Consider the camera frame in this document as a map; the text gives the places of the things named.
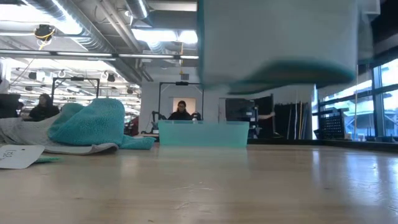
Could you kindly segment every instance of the table surface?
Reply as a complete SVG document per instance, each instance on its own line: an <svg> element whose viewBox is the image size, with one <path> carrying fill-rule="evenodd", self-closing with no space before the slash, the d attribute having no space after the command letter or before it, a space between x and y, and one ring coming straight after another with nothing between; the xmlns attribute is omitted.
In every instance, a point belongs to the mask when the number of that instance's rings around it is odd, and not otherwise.
<svg viewBox="0 0 398 224"><path fill-rule="evenodd" d="M398 155L155 147L0 170L0 223L398 223Z"/></svg>

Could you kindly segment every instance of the translucent plastic bin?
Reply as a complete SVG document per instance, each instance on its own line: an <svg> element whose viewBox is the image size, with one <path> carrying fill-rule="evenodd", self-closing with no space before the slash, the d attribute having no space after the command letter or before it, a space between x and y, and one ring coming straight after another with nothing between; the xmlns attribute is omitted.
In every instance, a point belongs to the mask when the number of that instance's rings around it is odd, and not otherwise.
<svg viewBox="0 0 398 224"><path fill-rule="evenodd" d="M159 121L160 145L246 147L248 122Z"/></svg>

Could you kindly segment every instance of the person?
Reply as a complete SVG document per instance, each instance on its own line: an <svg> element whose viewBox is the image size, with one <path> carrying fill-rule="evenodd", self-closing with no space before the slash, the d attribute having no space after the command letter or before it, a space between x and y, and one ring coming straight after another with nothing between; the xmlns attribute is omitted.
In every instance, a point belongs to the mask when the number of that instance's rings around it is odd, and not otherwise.
<svg viewBox="0 0 398 224"><path fill-rule="evenodd" d="M271 114L267 114L267 115L259 115L259 119L269 119L273 116L275 116L275 112L271 112Z"/></svg>
<svg viewBox="0 0 398 224"><path fill-rule="evenodd" d="M185 109L187 104L185 101L179 101L177 111L172 113L169 117L169 120L177 120L177 121L191 121L192 117Z"/></svg>
<svg viewBox="0 0 398 224"><path fill-rule="evenodd" d="M60 113L57 106L52 105L51 97L48 94L41 94L39 104L32 109L29 116L25 118L28 121L42 121L51 118Z"/></svg>

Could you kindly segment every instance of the teal towel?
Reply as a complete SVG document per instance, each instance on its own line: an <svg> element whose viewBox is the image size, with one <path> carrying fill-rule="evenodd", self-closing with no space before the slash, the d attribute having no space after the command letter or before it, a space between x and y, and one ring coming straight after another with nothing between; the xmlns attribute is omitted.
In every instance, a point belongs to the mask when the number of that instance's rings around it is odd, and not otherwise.
<svg viewBox="0 0 398 224"><path fill-rule="evenodd" d="M115 143L121 149L150 149L154 138L123 134L124 115L123 104L115 99L95 99L86 107L67 103L47 134L52 141L77 146Z"/></svg>

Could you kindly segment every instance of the white wall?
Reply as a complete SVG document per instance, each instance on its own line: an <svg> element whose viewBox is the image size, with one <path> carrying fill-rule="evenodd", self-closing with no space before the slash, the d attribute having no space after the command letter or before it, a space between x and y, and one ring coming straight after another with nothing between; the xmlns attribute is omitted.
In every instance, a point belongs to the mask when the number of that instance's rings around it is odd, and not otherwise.
<svg viewBox="0 0 398 224"><path fill-rule="evenodd" d="M204 105L202 116L205 121L218 122L218 108L220 98L245 98L245 99L256 99L264 96L274 94L274 104L282 103L295 103L297 101L311 103L311 96L313 91L313 85L289 85L273 90L264 91L254 95L243 95L235 96L228 95L227 90L205 90ZM187 97L197 99L197 111L201 111L201 94L194 88L188 86L176 86L170 85L161 94L162 101L160 107L160 113L165 116L169 116L172 111L172 100L173 97ZM139 117L139 131L150 131L151 125L147 125L151 118L152 111L158 111L159 103L159 83L143 83L142 84L142 95L141 95L141 113Z"/></svg>

